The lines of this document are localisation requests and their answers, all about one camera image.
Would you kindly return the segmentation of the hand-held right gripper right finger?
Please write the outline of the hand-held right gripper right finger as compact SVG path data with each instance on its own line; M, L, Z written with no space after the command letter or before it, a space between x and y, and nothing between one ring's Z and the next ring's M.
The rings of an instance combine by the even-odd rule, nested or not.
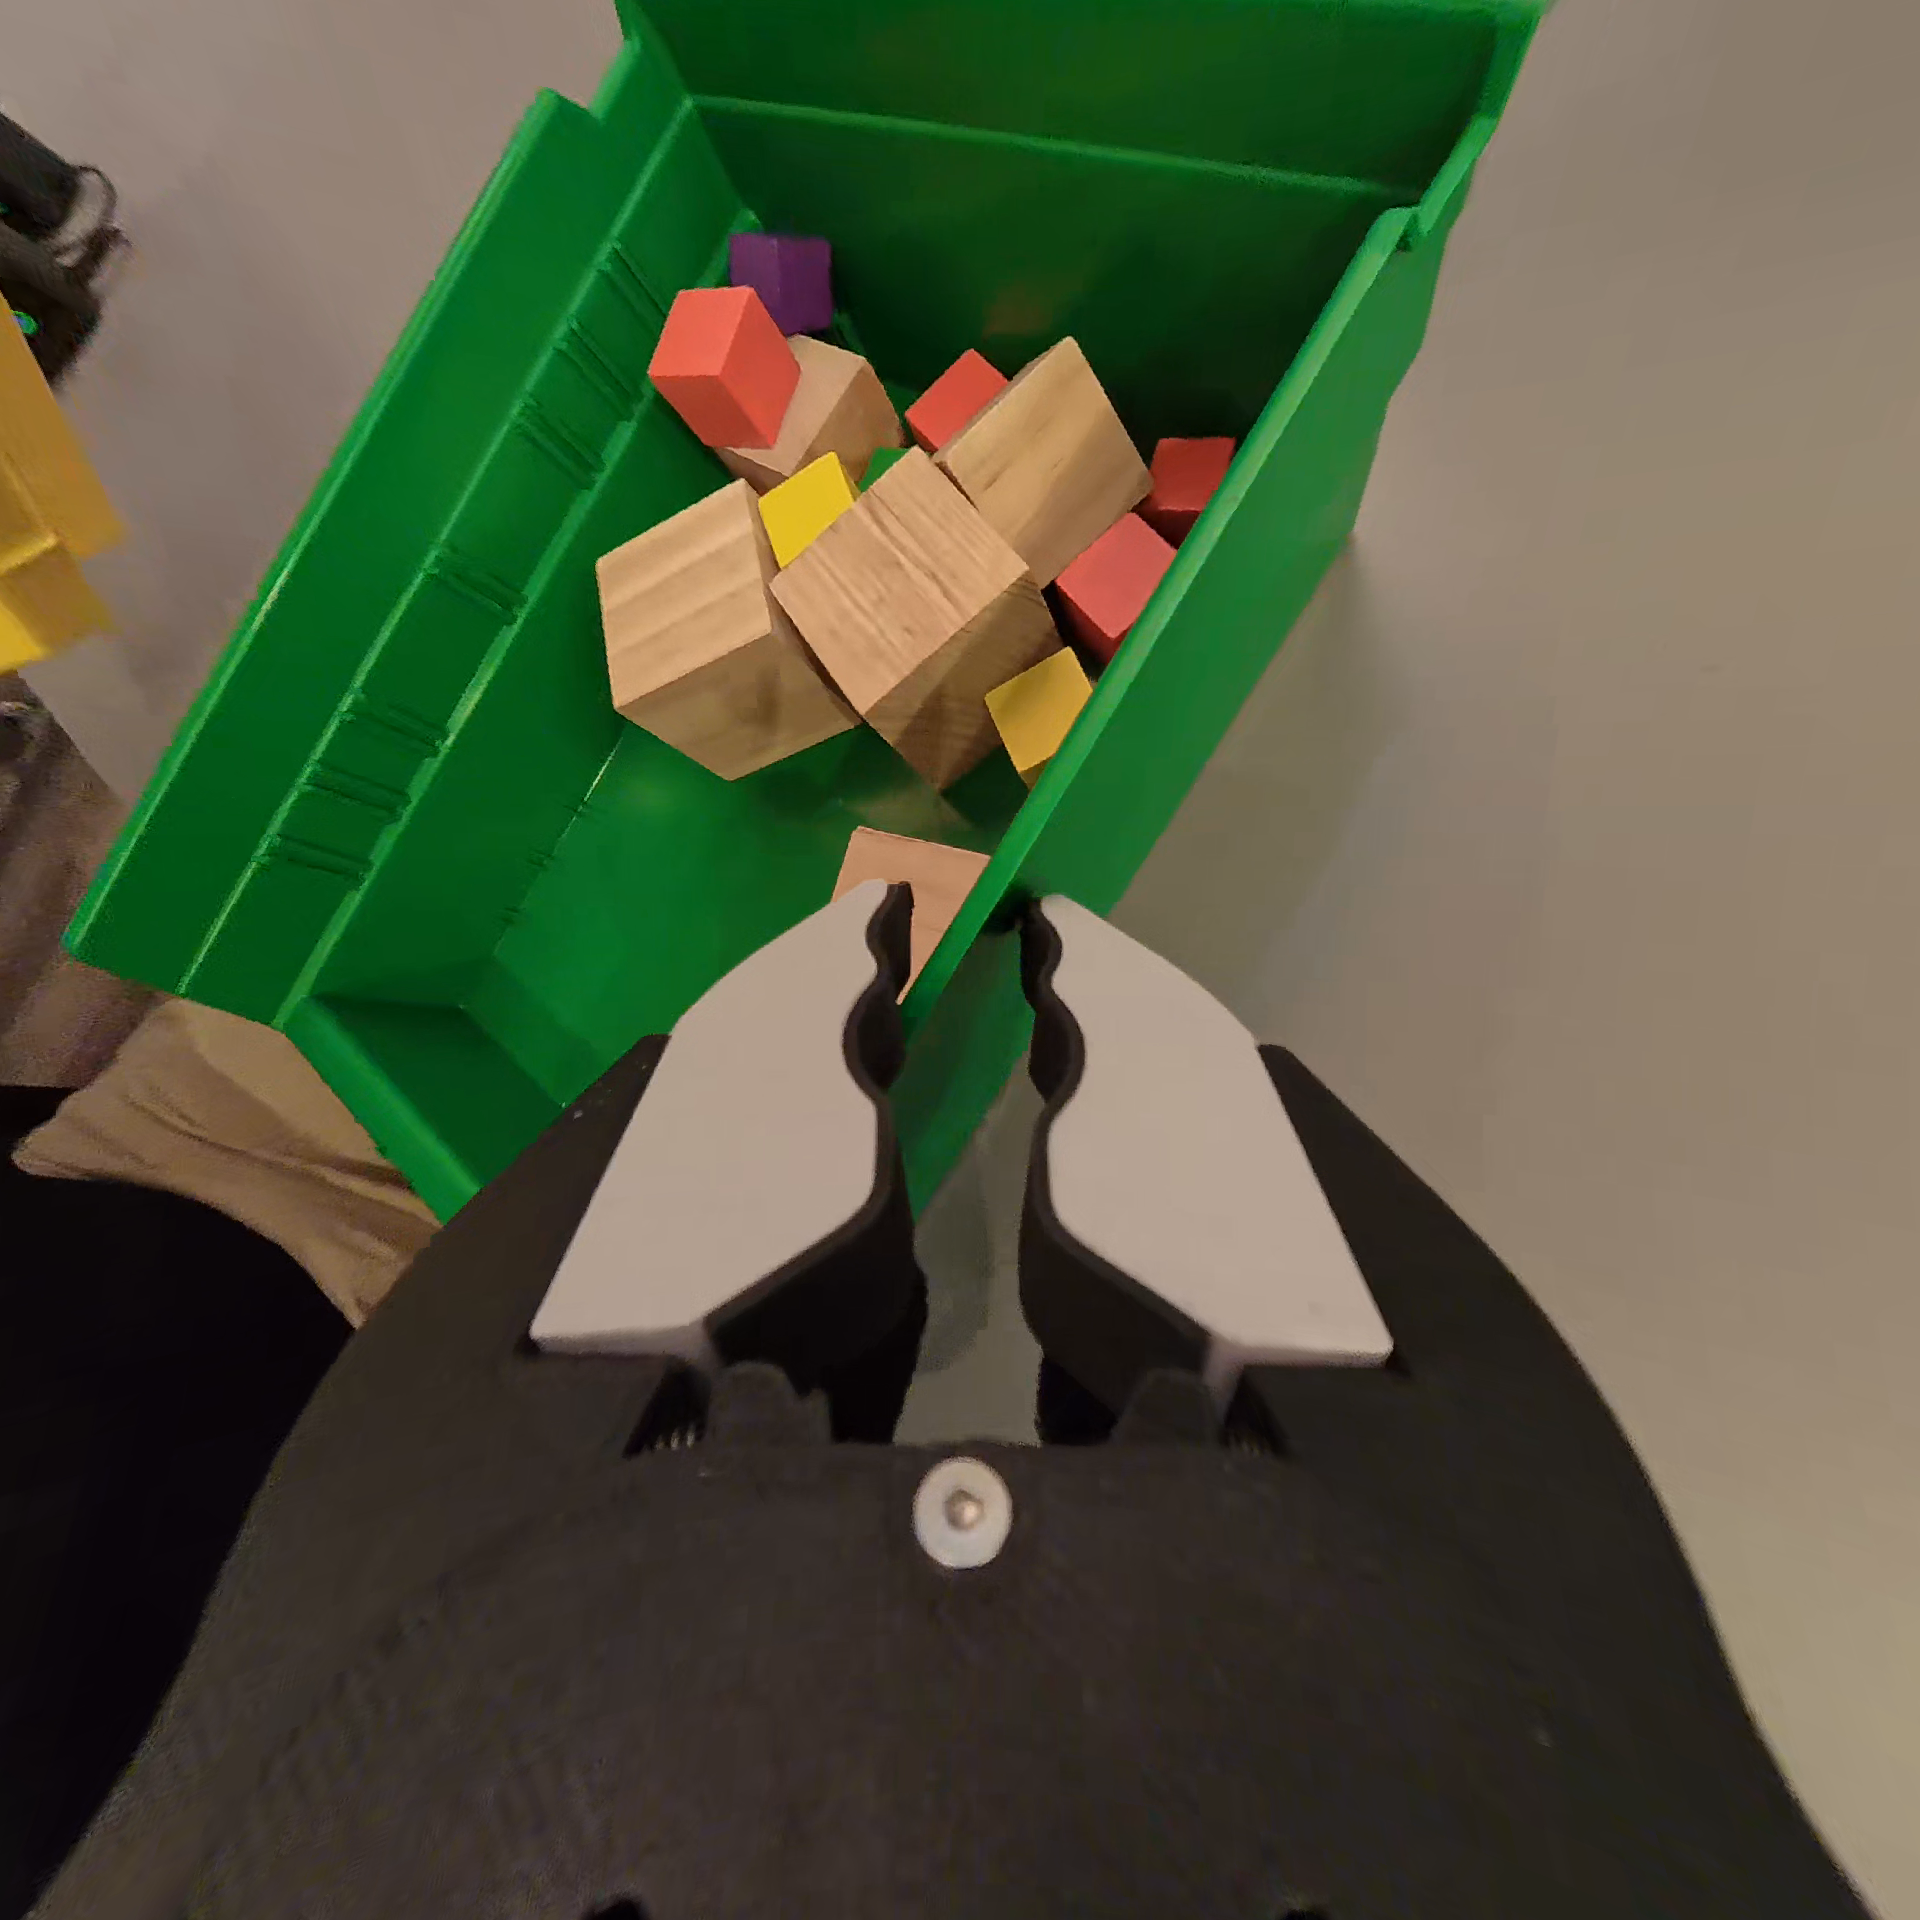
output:
M1067 896L1022 926L1040 1096L1020 1302L1043 1384L1117 1424L1152 1377L1214 1416L1261 1369L1396 1352L1255 1033Z

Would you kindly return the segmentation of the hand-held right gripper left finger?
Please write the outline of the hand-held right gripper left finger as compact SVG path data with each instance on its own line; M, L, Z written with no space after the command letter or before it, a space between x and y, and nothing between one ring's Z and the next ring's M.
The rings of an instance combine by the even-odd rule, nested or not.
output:
M864 880L749 953L663 1042L529 1326L560 1357L743 1363L887 1444L928 1283L891 1106L913 896Z

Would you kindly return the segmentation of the yellow plastic box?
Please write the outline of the yellow plastic box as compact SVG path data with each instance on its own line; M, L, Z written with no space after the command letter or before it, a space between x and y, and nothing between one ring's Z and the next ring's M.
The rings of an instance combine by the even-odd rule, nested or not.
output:
M83 562L126 536L31 333L1 316L1 672L116 632Z

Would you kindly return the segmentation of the green plastic box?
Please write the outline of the green plastic box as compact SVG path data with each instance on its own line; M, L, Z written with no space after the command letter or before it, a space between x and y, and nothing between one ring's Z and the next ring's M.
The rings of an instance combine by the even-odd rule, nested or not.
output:
M1023 1053L1012 924L1112 907L1358 520L1545 5L617 5L541 91L70 931L277 1027L439 1218L823 905L857 826L989 853L907 990L920 1206ZM737 781L617 718L597 558L721 480L652 396L751 220L824 235L902 393L1087 350L1149 449L1236 438L1025 790L876 736Z

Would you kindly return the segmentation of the pile of coloured wooden cubes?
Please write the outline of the pile of coloured wooden cubes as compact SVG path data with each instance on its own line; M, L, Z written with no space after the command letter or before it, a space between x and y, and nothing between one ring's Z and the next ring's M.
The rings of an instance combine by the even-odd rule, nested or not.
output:
M1143 450L1087 353L977 347L901 401L824 238L734 230L671 297L649 393L726 472L593 566L614 713L737 781L851 733L931 794L1036 784L1241 450Z

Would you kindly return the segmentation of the beige cloth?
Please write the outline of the beige cloth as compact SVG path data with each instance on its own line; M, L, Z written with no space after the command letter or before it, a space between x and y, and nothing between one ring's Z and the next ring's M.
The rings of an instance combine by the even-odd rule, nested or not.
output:
M285 1035L185 998L156 1003L12 1162L201 1202L277 1244L357 1329L439 1229Z

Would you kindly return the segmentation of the person's dark clothing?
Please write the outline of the person's dark clothing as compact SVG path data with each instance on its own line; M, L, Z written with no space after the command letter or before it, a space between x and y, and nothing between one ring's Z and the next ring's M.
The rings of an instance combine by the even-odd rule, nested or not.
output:
M349 1338L246 1222L13 1164L1 1093L1 1916L126 1771L285 1433Z

